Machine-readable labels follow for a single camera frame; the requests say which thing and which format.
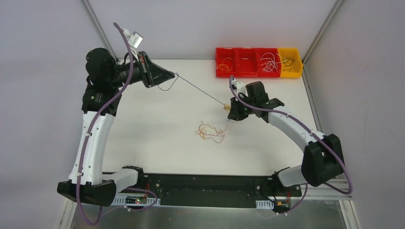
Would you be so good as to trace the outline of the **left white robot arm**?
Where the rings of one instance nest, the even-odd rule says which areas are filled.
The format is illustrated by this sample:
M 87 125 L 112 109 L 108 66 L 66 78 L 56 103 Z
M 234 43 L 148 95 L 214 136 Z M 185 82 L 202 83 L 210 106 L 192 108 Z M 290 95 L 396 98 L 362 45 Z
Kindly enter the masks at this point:
M 83 128 L 75 164 L 57 192 L 73 202 L 108 207 L 118 192 L 129 188 L 134 193 L 145 189 L 140 167 L 124 166 L 112 174 L 103 174 L 102 165 L 108 133 L 117 115 L 122 97 L 119 90 L 126 81 L 141 82 L 151 88 L 171 80 L 175 73 L 151 61 L 139 52 L 134 61 L 118 64 L 105 48 L 86 55 L 87 86 L 82 97 Z

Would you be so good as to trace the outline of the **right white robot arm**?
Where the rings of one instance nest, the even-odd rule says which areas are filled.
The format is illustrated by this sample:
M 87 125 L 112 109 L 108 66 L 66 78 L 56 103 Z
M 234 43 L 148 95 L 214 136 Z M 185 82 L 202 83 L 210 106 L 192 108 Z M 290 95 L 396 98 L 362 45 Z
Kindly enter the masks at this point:
M 242 121 L 250 115 L 262 119 L 287 137 L 302 151 L 302 163 L 275 173 L 271 189 L 276 195 L 284 195 L 290 187 L 309 184 L 317 187 L 345 172 L 340 139 L 313 130 L 296 118 L 286 105 L 277 98 L 270 99 L 261 81 L 244 84 L 229 79 L 233 94 L 228 119 Z

